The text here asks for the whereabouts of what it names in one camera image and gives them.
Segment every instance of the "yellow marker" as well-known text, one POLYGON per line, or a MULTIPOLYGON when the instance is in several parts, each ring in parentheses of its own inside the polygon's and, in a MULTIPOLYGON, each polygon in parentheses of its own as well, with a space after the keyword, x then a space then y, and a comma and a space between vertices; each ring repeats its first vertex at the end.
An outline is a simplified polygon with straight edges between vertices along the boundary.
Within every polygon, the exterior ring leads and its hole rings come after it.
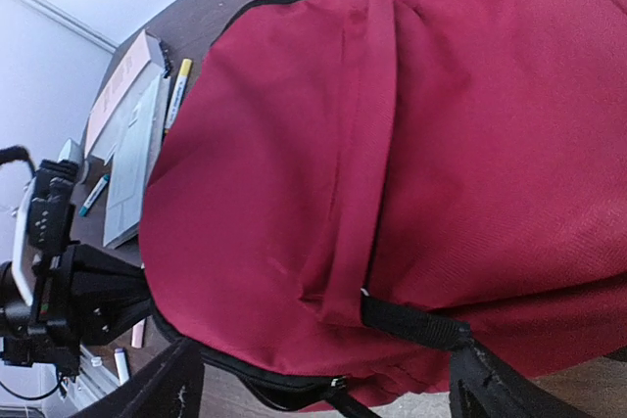
POLYGON ((180 65, 180 71, 174 84, 174 92, 172 98, 169 101, 168 116, 166 117, 166 134, 174 125, 176 116, 180 110, 180 104, 183 101, 183 94, 185 93, 185 86, 187 85, 187 79, 189 78, 189 72, 192 69, 192 60, 183 59, 183 63, 180 65))

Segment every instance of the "maroon fabric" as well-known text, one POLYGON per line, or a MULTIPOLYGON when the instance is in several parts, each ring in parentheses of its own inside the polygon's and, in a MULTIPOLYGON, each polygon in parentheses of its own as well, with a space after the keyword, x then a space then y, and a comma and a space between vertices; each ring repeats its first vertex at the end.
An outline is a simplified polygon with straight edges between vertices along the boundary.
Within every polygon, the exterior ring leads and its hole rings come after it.
POLYGON ((528 376, 627 345, 627 0, 304 0, 216 43, 140 244, 181 333, 368 404, 447 387, 360 288, 528 376), (380 229, 376 230, 380 213, 380 229))

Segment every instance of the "table surface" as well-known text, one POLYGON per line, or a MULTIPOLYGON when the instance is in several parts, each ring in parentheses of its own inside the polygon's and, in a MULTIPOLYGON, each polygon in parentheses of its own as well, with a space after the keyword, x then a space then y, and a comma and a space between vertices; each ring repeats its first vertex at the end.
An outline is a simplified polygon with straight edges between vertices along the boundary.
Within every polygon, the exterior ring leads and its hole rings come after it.
MULTIPOLYGON (((177 73, 184 58, 190 58, 194 61, 188 90, 198 78, 201 61, 209 51, 212 42, 232 15, 249 1, 251 0, 177 0, 146 24, 145 27, 151 34, 163 40, 173 73, 177 73)), ((121 45, 103 83, 106 83, 133 39, 134 36, 121 45)), ((98 165, 98 163, 95 164, 90 171, 87 182, 76 187, 73 196, 75 203, 82 204, 104 171, 106 168, 98 165)), ((75 220, 72 228, 72 237, 75 240, 95 247, 102 247, 106 200, 107 194, 102 195, 87 217, 78 217, 75 220)), ((141 264, 136 240, 124 244, 117 250, 107 252, 132 264, 141 264)), ((149 319, 144 348, 131 348, 130 332, 126 332, 111 345, 92 348, 92 351, 101 355, 105 366, 115 372, 113 351, 115 348, 126 348, 131 372, 137 372, 167 346, 168 342, 157 332, 151 319, 149 319)), ((231 375, 212 367, 207 367, 206 370, 201 416, 213 418, 285 416, 263 408, 231 375)), ((599 359, 544 378, 538 381, 538 384, 566 401, 592 413, 593 416, 627 416, 627 364, 599 359)), ((407 407, 403 411, 402 406, 394 407, 392 405, 387 410, 386 416, 410 415, 407 414, 407 407)))

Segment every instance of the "wooden table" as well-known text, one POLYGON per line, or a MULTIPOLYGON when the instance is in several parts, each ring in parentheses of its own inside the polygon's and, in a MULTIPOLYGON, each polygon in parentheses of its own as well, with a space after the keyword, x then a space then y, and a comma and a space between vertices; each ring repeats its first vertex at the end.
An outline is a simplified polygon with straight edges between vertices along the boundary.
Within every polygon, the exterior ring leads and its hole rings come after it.
MULTIPOLYGON (((153 35, 161 38, 168 50, 173 73, 176 74, 184 58, 191 58, 194 67, 188 89, 194 84, 201 69, 201 61, 209 51, 212 42, 222 31, 232 15, 250 0, 177 0, 163 12, 150 20, 146 27, 153 35)), ((125 53, 134 36, 121 45, 103 80, 105 83, 125 53)), ((84 186, 76 188, 74 199, 82 204, 93 187, 103 168, 94 168, 84 186)), ((106 194, 86 218, 78 218, 72 229, 72 236, 90 245, 101 247, 106 194)), ((136 241, 129 242, 112 255, 135 264, 141 264, 136 241)), ((130 332, 125 333, 111 345, 93 348, 94 353, 103 357, 105 365, 115 372, 113 350, 126 348, 132 372, 145 366, 168 342, 156 331, 149 320, 146 328, 145 348, 130 347, 130 332)), ((246 390, 229 374, 212 367, 206 368, 205 389, 203 392, 202 416, 212 418, 232 417, 274 417, 284 414, 271 412, 252 398, 246 390)), ((538 383, 566 401, 579 406, 597 417, 627 416, 627 365, 608 359, 599 359, 560 374, 544 378, 538 383)), ((392 405, 385 411, 386 416, 409 416, 403 407, 392 405)))

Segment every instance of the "teal marker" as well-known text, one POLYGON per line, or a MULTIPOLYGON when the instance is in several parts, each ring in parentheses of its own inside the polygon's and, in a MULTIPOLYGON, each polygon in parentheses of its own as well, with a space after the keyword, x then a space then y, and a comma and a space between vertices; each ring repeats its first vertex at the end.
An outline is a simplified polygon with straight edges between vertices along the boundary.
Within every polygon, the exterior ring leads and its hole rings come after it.
POLYGON ((105 188, 107 188, 110 178, 111 177, 109 175, 104 175, 98 183, 96 183, 96 186, 93 190, 91 190, 91 193, 89 193, 89 196, 82 205, 82 208, 80 208, 78 215, 81 217, 85 217, 87 215, 91 207, 94 206, 94 203, 96 203, 96 200, 100 197, 102 192, 105 191, 105 188))

